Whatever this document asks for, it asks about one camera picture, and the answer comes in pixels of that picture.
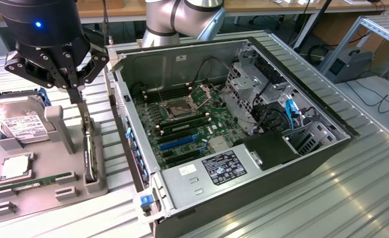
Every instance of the aluminum extrusion table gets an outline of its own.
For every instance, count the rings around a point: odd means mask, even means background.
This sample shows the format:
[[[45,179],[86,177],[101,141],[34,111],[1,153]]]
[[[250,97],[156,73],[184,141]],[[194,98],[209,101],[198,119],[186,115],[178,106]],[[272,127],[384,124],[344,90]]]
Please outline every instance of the aluminum extrusion table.
[[[317,96],[326,102],[361,137],[322,166],[289,186],[240,208],[184,237],[389,237],[389,131],[333,86],[282,41],[262,31],[221,34],[216,38],[252,36],[281,60]],[[120,49],[134,49],[137,43]],[[0,88],[29,87],[30,83],[2,73]],[[102,123],[109,194],[76,205],[0,223],[0,237],[152,237],[149,226],[137,221],[132,196],[134,186],[118,148],[109,108],[102,106],[101,80],[85,89],[89,111]],[[49,93],[66,108],[66,123],[80,120],[66,94]]]

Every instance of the wooden workbench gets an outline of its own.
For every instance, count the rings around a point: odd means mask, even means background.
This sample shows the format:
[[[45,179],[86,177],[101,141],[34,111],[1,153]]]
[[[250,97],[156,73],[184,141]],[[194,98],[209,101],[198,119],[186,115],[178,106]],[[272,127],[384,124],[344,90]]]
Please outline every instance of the wooden workbench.
[[[389,0],[382,0],[386,6],[385,14],[389,13]],[[312,16],[306,22],[304,31],[297,40],[300,42],[304,35],[312,26],[312,22],[317,16],[320,9],[322,8],[325,0],[321,0],[317,4],[310,4],[306,9],[306,13]],[[305,5],[298,3],[274,3],[272,0],[225,0],[226,16],[254,16],[254,15],[288,15],[301,14],[305,10]],[[333,0],[326,12],[361,12],[373,11],[374,5],[352,6],[342,0]],[[78,11],[82,23],[100,23],[102,22],[102,10],[85,10]],[[145,0],[124,0],[124,8],[109,9],[109,22],[125,22],[145,20]],[[0,27],[5,27],[0,15]],[[0,36],[0,55],[5,55],[9,51],[6,44]]]

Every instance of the blue pcie slot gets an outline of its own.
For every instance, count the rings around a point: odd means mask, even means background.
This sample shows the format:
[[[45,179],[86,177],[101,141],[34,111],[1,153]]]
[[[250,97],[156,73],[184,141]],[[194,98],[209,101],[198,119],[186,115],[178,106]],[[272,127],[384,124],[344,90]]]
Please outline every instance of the blue pcie slot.
[[[176,141],[176,142],[168,143],[168,144],[165,144],[165,145],[161,145],[161,146],[160,146],[160,151],[162,151],[162,150],[168,150],[168,149],[170,149],[170,148],[174,148],[174,147],[177,147],[177,146],[181,146],[181,145],[184,145],[184,144],[188,144],[188,143],[194,142],[196,139],[197,139],[197,135],[198,135],[198,133],[197,133],[196,135],[192,135],[189,138],[185,138],[185,139],[178,140],[178,141]]]

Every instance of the green circuit board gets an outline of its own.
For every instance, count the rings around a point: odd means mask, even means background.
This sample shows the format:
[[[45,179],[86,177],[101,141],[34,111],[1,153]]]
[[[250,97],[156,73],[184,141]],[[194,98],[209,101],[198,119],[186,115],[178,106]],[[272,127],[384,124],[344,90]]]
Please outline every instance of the green circuit board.
[[[197,106],[208,99],[205,92],[200,89],[193,91],[190,97]],[[210,139],[222,136],[230,147],[234,141],[246,136],[216,90],[210,90],[210,99],[197,110],[189,107],[188,104],[189,101],[186,97],[178,97],[149,104],[145,103],[141,97],[134,98],[138,117],[157,162],[162,169],[168,169],[181,163],[216,153],[217,148],[212,147],[209,143]],[[184,119],[190,120],[177,125],[165,126]],[[164,137],[180,134],[185,136],[160,143]],[[178,142],[192,136],[196,136],[193,142],[160,150],[161,145]]]

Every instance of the computer component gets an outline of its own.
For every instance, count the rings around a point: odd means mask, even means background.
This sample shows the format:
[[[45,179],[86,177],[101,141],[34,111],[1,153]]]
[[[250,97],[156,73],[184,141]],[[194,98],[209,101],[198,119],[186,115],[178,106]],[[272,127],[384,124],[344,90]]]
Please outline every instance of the computer component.
[[[2,139],[16,138],[21,143],[48,139],[53,125],[44,118],[50,105],[44,88],[0,93],[0,133]]]
[[[333,52],[334,51],[329,51],[325,57],[328,57]],[[364,51],[357,47],[344,49],[340,52],[325,77],[333,83],[342,83],[357,79],[360,74],[365,71],[366,66],[373,61],[373,58],[374,54],[372,52]]]
[[[133,202],[157,238],[310,174],[358,135],[253,38],[116,53]]]

